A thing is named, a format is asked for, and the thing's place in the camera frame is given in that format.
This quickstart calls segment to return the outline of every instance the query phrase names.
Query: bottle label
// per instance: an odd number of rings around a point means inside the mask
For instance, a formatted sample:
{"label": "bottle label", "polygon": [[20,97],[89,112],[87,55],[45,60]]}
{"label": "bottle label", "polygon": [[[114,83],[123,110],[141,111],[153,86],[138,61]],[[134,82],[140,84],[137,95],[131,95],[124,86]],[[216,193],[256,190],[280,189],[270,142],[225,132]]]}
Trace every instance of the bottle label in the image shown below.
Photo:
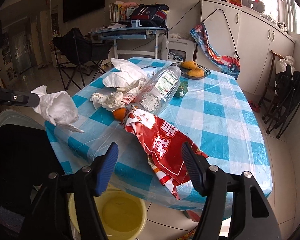
{"label": "bottle label", "polygon": [[154,85],[155,88],[157,88],[160,93],[164,96],[166,96],[170,90],[173,88],[175,83],[178,82],[178,79],[176,79],[171,73],[165,72],[157,81],[157,83]]}

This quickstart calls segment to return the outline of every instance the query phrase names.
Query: checkered tablecloth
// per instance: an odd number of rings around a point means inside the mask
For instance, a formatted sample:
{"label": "checkered tablecloth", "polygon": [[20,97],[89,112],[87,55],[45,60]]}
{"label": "checkered tablecloth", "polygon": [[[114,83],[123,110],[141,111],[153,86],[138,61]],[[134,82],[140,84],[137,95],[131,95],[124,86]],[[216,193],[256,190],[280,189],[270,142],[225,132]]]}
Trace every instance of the checkered tablecloth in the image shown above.
{"label": "checkered tablecloth", "polygon": [[[134,57],[131,62],[140,67],[166,67],[170,62]],[[150,166],[138,139],[127,133],[111,112],[97,110],[89,101],[92,93],[109,94],[114,89],[104,87],[102,75],[72,98],[79,110],[76,127],[85,132],[73,133],[45,123],[51,145],[67,174],[90,164],[96,156],[105,154],[109,145],[119,146],[119,158],[110,183],[132,195],[179,210],[202,209],[205,198],[193,189],[191,182],[178,186],[181,200],[176,200],[163,187]],[[223,171],[241,174],[251,171],[268,195],[272,190],[270,165],[261,131],[255,116],[236,80],[229,75],[211,71],[200,80],[188,80],[184,98],[174,97],[159,115],[176,126],[209,155],[209,163]],[[227,195],[225,217],[231,215],[232,194]]]}

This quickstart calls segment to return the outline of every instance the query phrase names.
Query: red snack bag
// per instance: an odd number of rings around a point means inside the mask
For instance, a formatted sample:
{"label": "red snack bag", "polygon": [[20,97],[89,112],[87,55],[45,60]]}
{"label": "red snack bag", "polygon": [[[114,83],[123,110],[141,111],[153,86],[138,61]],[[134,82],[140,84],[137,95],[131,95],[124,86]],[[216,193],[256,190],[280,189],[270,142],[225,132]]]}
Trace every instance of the red snack bag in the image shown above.
{"label": "red snack bag", "polygon": [[138,108],[132,109],[128,114],[125,130],[138,137],[148,154],[149,165],[160,182],[167,186],[176,198],[176,186],[190,180],[181,157],[182,144],[187,141],[195,153],[208,157],[172,124]]}

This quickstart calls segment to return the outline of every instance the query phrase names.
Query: red shoe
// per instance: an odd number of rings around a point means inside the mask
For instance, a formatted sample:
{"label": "red shoe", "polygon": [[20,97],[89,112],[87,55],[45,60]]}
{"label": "red shoe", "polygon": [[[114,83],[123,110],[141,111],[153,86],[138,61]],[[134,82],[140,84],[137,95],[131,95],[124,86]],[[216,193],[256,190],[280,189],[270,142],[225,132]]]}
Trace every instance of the red shoe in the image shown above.
{"label": "red shoe", "polygon": [[253,111],[255,111],[257,113],[260,112],[260,107],[258,105],[256,105],[252,100],[248,100],[248,103]]}

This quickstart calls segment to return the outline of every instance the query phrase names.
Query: bottle cap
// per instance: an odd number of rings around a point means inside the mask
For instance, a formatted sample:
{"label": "bottle cap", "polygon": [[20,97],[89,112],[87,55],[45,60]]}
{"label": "bottle cap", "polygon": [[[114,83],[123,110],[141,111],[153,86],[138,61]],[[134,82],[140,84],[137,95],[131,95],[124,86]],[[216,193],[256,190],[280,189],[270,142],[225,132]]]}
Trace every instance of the bottle cap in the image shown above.
{"label": "bottle cap", "polygon": [[181,70],[178,66],[170,66],[168,67],[168,70],[172,71],[173,73],[175,73],[177,75],[177,77],[181,76]]}

